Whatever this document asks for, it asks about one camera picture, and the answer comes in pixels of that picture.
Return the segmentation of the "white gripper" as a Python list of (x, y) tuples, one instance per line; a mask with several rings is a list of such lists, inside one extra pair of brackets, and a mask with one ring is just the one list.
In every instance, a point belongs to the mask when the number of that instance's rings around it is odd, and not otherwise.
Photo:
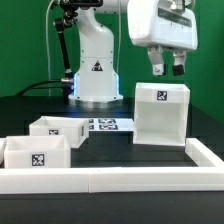
[(172, 71), (181, 76), (185, 73), (185, 50), (196, 50), (198, 45), (194, 13), (189, 9), (183, 14), (174, 12), (171, 5), (169, 0), (129, 0), (127, 5), (129, 37), (136, 46), (150, 46), (147, 53), (155, 76), (166, 72), (161, 46), (178, 48), (173, 51)]

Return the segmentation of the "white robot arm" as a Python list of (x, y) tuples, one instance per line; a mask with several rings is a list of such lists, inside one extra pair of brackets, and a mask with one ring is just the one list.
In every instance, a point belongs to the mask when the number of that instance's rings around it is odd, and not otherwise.
[[(95, 15), (127, 15), (128, 32), (135, 46), (145, 47), (153, 74), (166, 74), (162, 52), (173, 52), (173, 74), (185, 73), (186, 53), (197, 49), (197, 27), (193, 12), (195, 0), (57, 0), (64, 11), (54, 22), (64, 60), (66, 81), (71, 85), (69, 99), (83, 103), (120, 101), (119, 76), (113, 67), (114, 36)], [(78, 27), (80, 68), (72, 72), (64, 30)]]

